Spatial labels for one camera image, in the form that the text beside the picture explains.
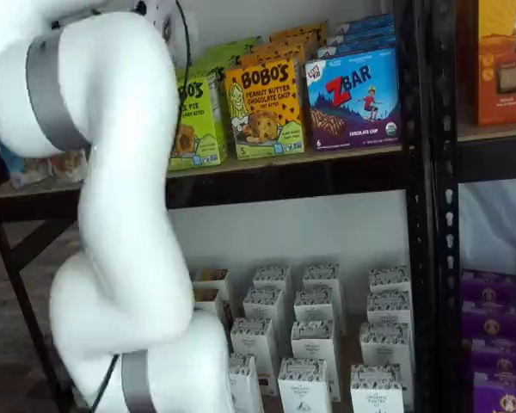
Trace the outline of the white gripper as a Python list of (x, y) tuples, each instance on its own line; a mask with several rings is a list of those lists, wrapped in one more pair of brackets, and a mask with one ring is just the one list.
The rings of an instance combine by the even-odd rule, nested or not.
[(175, 12), (174, 0), (138, 0), (133, 11), (150, 22), (164, 40), (169, 40), (172, 16)]

